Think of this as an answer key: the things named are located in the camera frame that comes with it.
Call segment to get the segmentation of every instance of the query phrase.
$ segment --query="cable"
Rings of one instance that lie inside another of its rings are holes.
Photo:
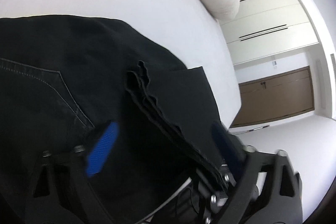
[[[177,215],[178,215],[178,213],[177,213],[177,205],[178,205],[178,203],[179,203],[179,198],[180,198],[181,194],[184,193],[184,191],[185,191],[186,189],[188,189],[188,190],[190,191],[190,202],[191,202],[191,206],[192,206],[194,212],[195,212],[197,215],[199,214],[199,211],[196,210],[195,205],[194,205],[194,202],[193,202],[193,189],[192,189],[190,186],[188,186],[188,187],[184,188],[183,191],[181,191],[181,192],[177,195],[177,199],[176,199],[176,203],[175,203],[175,217],[176,217],[176,218],[177,218]]]

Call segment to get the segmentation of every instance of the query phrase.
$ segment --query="jeans pocket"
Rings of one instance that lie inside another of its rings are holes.
[[[53,90],[59,97],[59,105],[64,104],[64,106],[68,107],[85,128],[94,128],[92,122],[75,102],[59,71],[36,68],[3,58],[0,58],[0,62],[1,69],[22,77],[29,77],[33,81],[39,81],[45,85],[46,89]]]

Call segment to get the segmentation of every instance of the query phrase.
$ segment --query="black jeans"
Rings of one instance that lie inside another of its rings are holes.
[[[0,191],[19,214],[37,156],[70,151],[95,126],[117,121],[124,78],[139,60],[186,69],[119,20],[3,18],[0,30]]]

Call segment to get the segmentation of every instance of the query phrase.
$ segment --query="white wardrobe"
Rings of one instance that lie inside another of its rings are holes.
[[[318,43],[298,0],[240,0],[235,19],[220,24],[234,65]]]

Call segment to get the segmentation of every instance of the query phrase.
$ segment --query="screw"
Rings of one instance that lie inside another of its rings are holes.
[[[78,152],[83,152],[85,149],[84,149],[83,145],[77,145],[77,146],[75,146],[75,148],[73,150],[74,150],[75,153],[78,153]]]
[[[49,157],[49,156],[51,156],[51,153],[49,152],[49,150],[43,151],[42,157]]]
[[[251,145],[244,145],[244,150],[250,153],[254,153],[255,151],[257,151],[256,148]]]
[[[216,203],[216,201],[217,201],[216,195],[212,195],[211,196],[211,203]]]
[[[285,150],[279,150],[278,155],[281,156],[281,157],[287,157],[288,156],[288,154]]]

